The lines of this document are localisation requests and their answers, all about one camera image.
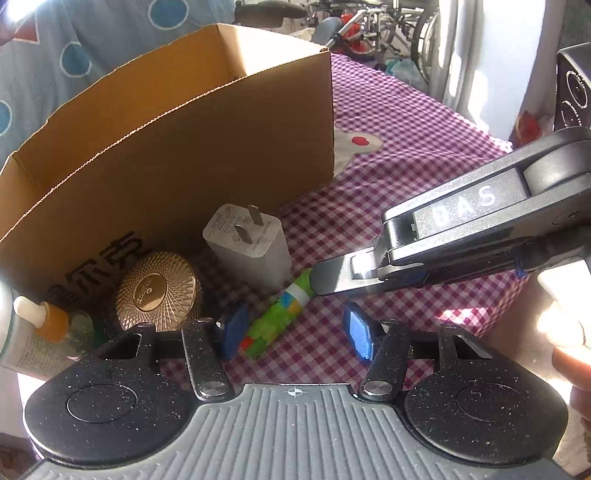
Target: blue fabric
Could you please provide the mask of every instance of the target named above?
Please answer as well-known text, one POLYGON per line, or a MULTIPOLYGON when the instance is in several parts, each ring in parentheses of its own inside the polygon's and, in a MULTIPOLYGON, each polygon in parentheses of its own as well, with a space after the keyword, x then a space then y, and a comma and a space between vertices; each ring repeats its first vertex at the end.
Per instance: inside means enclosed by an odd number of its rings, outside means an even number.
POLYGON ((233 0, 46 0, 17 25, 0 15, 0 165, 60 105, 113 69, 233 20, 233 0))

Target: robotic arm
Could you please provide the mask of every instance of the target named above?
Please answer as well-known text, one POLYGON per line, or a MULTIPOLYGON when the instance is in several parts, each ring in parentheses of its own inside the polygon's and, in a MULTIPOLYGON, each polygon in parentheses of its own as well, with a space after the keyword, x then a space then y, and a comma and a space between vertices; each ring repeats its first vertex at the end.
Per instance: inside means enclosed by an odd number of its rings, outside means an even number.
POLYGON ((319 295, 454 283, 585 257, 591 242, 591 131, 549 137, 382 215, 374 245, 319 262, 319 295))

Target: white cap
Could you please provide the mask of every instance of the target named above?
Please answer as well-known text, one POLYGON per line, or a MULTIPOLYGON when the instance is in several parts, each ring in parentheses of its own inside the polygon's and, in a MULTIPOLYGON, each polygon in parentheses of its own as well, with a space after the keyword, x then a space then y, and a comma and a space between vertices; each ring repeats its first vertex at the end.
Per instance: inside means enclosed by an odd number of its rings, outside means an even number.
POLYGON ((17 297, 14 301, 14 313, 37 328, 43 326, 47 317, 47 310, 43 305, 37 305, 26 297, 17 297))

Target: gray ribbed plate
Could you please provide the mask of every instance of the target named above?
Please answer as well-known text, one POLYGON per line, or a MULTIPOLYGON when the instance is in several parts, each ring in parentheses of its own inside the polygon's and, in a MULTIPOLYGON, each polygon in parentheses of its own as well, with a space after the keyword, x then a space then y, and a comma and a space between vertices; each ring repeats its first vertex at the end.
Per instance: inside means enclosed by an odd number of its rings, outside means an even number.
POLYGON ((197 409, 163 450, 130 465, 78 470, 41 462, 34 480, 433 479, 566 480, 550 460, 503 469, 440 457, 388 406, 362 403, 347 385, 246 385, 197 409))

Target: black speaker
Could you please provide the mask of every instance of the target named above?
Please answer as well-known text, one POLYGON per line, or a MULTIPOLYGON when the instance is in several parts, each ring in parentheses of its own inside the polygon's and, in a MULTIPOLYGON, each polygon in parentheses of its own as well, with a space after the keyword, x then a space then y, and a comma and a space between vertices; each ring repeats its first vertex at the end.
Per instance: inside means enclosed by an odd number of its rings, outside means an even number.
POLYGON ((554 131, 566 127, 591 128, 591 43, 558 51, 554 131))

